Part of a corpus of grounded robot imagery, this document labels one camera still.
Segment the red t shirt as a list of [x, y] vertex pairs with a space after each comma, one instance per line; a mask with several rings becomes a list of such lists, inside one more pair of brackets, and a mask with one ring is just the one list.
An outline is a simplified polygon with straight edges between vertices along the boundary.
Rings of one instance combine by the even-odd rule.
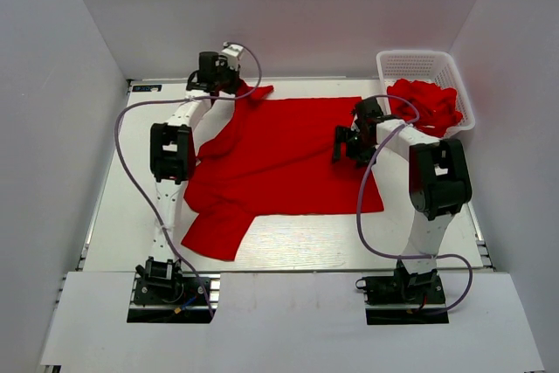
[[197, 152], [184, 193], [197, 214], [181, 244], [233, 261], [254, 218], [355, 213], [364, 170], [332, 162], [335, 129], [357, 97], [271, 100], [272, 86], [236, 101], [231, 120]]

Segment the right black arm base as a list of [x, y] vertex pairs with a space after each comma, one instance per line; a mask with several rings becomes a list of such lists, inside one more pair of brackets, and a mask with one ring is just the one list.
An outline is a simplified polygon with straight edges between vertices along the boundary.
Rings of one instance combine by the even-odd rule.
[[445, 291], [438, 275], [431, 283], [410, 287], [396, 273], [366, 276], [355, 282], [355, 288], [364, 295], [368, 326], [449, 323]]

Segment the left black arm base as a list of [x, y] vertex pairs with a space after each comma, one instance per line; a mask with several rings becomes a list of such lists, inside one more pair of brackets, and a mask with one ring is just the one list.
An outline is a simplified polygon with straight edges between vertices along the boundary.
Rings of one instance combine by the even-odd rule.
[[217, 312], [220, 276], [202, 275], [201, 284], [193, 274], [184, 274], [175, 291], [149, 285], [139, 275], [133, 283], [127, 323], [209, 324], [212, 315], [204, 291], [210, 298], [211, 310]]

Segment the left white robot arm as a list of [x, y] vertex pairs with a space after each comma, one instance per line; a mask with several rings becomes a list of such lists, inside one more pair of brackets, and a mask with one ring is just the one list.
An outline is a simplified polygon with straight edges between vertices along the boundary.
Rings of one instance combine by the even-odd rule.
[[222, 92], [235, 94], [240, 86], [240, 59], [245, 48], [224, 45], [221, 52], [201, 52], [198, 69], [187, 79], [186, 95], [177, 109], [149, 131], [149, 169], [155, 180], [155, 232], [148, 259], [137, 272], [164, 301], [183, 296], [181, 261], [173, 249], [173, 233], [181, 216], [183, 193], [194, 175], [193, 132]]

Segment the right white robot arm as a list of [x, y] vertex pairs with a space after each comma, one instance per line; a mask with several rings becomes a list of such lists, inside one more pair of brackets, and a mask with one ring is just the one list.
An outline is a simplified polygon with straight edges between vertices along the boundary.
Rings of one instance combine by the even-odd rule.
[[434, 288], [437, 262], [444, 256], [442, 240], [462, 207], [469, 203], [472, 185], [461, 141], [425, 134], [415, 123], [384, 114], [376, 96], [359, 101], [351, 126], [335, 128], [333, 162], [346, 156], [370, 176], [380, 152], [388, 148], [408, 163], [408, 191], [415, 211], [404, 250], [396, 255], [373, 249], [376, 256], [393, 259], [397, 266], [386, 293], [413, 302], [426, 288]]

